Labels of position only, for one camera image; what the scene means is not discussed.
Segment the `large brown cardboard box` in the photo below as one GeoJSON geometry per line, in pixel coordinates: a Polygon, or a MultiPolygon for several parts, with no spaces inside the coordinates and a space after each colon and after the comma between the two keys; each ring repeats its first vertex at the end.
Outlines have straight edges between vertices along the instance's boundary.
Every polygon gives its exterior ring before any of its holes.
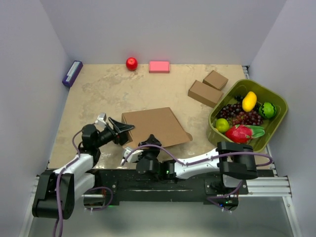
{"type": "Polygon", "coordinates": [[[163,147],[191,142],[192,135],[187,133],[170,107],[123,113],[121,121],[134,125],[128,132],[125,146],[136,148],[140,142],[152,134],[163,147]]]}

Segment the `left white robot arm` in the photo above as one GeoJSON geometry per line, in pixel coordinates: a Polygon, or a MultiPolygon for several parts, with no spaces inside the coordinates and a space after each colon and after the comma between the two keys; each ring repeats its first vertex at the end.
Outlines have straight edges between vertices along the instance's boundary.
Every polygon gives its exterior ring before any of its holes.
{"type": "Polygon", "coordinates": [[[47,169],[39,176],[33,216],[67,220],[79,197],[87,191],[100,192],[102,181],[89,173],[99,161],[100,147],[109,142],[124,145],[128,141],[128,132],[134,127],[112,118],[108,121],[98,118],[95,123],[85,125],[78,132],[81,142],[74,146],[75,157],[61,168],[47,169]]]}

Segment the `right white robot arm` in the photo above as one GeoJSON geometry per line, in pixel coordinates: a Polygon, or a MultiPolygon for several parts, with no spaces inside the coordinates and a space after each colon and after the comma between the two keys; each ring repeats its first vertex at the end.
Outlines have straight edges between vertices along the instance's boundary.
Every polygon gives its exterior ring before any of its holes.
{"type": "Polygon", "coordinates": [[[159,181],[187,180],[197,175],[218,171],[222,177],[220,189],[231,194],[237,189],[240,180],[253,180],[259,177],[253,149],[249,145],[219,142],[217,148],[192,158],[172,158],[160,162],[158,155],[161,143],[154,135],[139,143],[136,171],[149,174],[159,181]]]}

